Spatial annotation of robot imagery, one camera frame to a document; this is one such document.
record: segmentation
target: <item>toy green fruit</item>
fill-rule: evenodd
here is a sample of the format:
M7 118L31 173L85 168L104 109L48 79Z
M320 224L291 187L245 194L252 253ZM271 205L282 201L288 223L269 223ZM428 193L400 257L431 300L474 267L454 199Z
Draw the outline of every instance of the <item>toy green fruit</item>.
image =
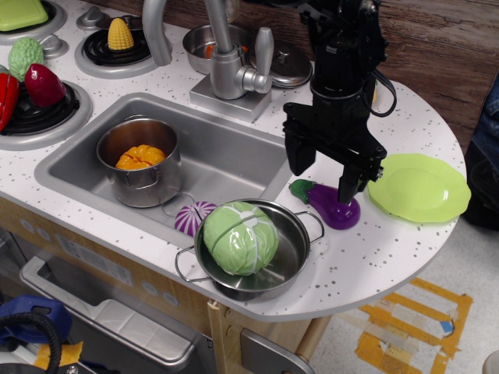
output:
M257 206L226 203L211 212L203 227L203 240L215 262L232 275L251 275L274 257L277 229Z
M44 50L32 37L22 37L14 43L9 53L10 74L23 82L27 70L33 63L44 63Z
M38 107L50 107L65 96L64 84L49 68L40 64L31 64L24 84L31 101Z

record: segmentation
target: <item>wooden wall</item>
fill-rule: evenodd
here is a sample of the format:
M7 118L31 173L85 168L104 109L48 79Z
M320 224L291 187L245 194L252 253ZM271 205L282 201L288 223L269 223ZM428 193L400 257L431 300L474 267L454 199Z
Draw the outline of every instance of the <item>wooden wall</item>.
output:
M143 0L87 0L141 14ZM203 0L169 0L165 22L192 29L208 24ZM380 23L390 42L379 69L432 105L451 126L463 151L499 69L499 0L384 0ZM312 59L306 28L292 9L241 2L234 22L255 34L270 26Z

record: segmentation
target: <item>black cable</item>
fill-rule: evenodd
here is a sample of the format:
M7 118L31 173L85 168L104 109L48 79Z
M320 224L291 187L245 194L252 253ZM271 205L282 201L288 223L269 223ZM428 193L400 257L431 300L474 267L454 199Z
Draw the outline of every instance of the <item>black cable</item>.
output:
M373 114L377 117L387 117L395 110L395 107L397 106L397 91L395 90L395 87L393 86L391 81L386 76L384 76L383 73L380 72L378 69L373 70L373 72L371 74L373 75L374 78L377 79L377 81L379 83L381 83L383 86L387 87L388 90L391 92L391 94L393 95L393 104L391 105L390 109L388 109L385 113L379 113L379 112L375 111L374 109L372 109L371 104L367 102L367 98L366 98L366 95L364 94L364 92L361 93L361 97L364 101L364 104L367 106L367 108L371 112L371 114Z
M54 323L47 316L33 312L17 313L0 317L0 329L12 325L32 326L46 336L51 353L45 374L55 374L61 362L62 348L61 337L59 336Z

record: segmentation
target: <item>stainless steel pot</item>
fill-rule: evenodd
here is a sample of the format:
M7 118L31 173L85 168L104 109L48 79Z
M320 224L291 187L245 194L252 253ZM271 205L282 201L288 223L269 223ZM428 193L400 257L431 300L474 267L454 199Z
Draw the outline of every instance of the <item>stainless steel pot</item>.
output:
M250 33L239 26L228 25L228 33L239 47L250 48L253 38ZM210 74L211 61L206 58L206 50L215 45L213 30L210 25L196 27L183 38L182 45L187 52L187 59L194 70L202 74Z
M272 220L279 233L279 246L271 262L258 273L249 276L234 276L223 271L214 261L203 240L203 226L196 233L194 246L183 249L175 257L175 268L179 276L186 282L214 281L217 289L224 295L239 301L258 298L270 300L286 292L295 282L296 277L305 267L310 254L310 245L324 236L324 226L320 219L311 212L292 213L283 206L262 199L243 199L261 208ZM309 214L317 220L321 235L312 241L302 221L297 217ZM179 257L191 249L195 249L196 257L208 277L189 279L179 269Z
M115 167L127 150L141 144L159 148L167 157L159 164L139 170ZM163 121L135 118L113 127L99 140L97 156L105 166L116 199L125 205L157 206L170 200L182 187L179 137Z

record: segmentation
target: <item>sink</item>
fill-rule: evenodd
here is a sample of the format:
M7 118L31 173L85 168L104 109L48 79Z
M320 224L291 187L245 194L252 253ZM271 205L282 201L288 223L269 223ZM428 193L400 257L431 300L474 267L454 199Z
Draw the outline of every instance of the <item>sink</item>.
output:
M168 202L132 208L115 197L97 158L97 142L133 116L167 122L179 134L182 190ZM292 173L284 139L147 93L131 93L85 125L36 167L37 181L180 247L193 239L175 230L179 210L196 201L274 200Z

